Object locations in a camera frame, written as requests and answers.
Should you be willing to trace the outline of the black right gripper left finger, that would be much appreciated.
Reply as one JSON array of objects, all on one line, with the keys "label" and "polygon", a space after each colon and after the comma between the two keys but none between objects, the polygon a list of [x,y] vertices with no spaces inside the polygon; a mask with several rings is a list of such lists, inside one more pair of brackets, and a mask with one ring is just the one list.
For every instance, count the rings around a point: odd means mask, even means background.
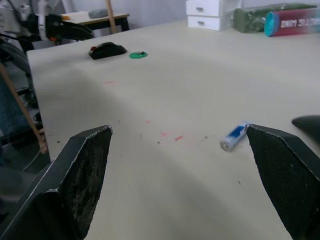
[{"label": "black right gripper left finger", "polygon": [[113,130],[71,137],[0,225],[2,240],[83,240],[99,201]]}]

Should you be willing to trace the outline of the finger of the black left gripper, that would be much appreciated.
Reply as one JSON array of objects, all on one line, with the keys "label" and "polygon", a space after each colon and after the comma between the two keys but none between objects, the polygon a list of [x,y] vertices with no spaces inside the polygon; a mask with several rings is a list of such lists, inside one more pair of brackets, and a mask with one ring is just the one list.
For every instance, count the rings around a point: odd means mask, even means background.
[{"label": "finger of the black left gripper", "polygon": [[62,21],[61,38],[67,40],[84,41],[94,38],[92,30],[84,25]]}]

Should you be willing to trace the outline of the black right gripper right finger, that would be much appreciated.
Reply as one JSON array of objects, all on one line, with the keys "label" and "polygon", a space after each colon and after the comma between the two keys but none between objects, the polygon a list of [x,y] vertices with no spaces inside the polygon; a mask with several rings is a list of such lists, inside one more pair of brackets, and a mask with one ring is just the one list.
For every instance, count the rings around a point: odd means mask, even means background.
[{"label": "black right gripper right finger", "polygon": [[263,187],[294,240],[320,238],[320,159],[297,136],[249,124],[246,135]]}]

